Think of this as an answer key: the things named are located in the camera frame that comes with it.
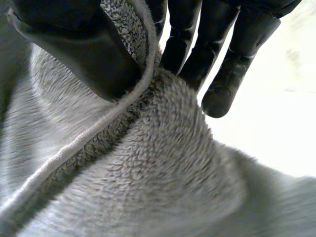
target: white background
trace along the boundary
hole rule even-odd
[[[230,112],[220,119],[207,118],[215,139],[293,176],[316,177],[315,1],[303,0],[281,19],[259,50]],[[169,34],[168,14],[162,49]],[[232,31],[199,101],[219,70],[231,37]]]

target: gray fleece jacket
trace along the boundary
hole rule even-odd
[[[22,43],[0,143],[0,236],[315,237],[315,179],[215,141],[196,94],[158,68],[145,1],[102,7],[142,79],[110,104]]]

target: gloved hand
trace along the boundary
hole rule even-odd
[[[168,0],[172,29],[161,65],[198,90],[237,18],[222,67],[202,101],[207,115],[220,118],[229,111],[257,51],[280,25],[279,18],[290,13],[300,1]],[[11,11],[10,19],[15,28],[63,62],[100,97],[119,99],[136,84],[139,68],[126,51],[115,26],[100,8],[100,0],[11,2],[15,14]],[[146,2],[160,38],[167,0]],[[185,62],[200,10],[197,42]]]

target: speckled gray fabric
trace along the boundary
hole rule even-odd
[[[314,237],[316,181],[216,142],[195,92],[158,68],[145,1],[103,3],[142,80],[108,104],[33,46],[4,123],[0,236]]]

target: black glove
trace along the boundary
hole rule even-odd
[[[121,98],[140,78],[113,22],[91,0],[12,0],[9,21],[101,98]]]

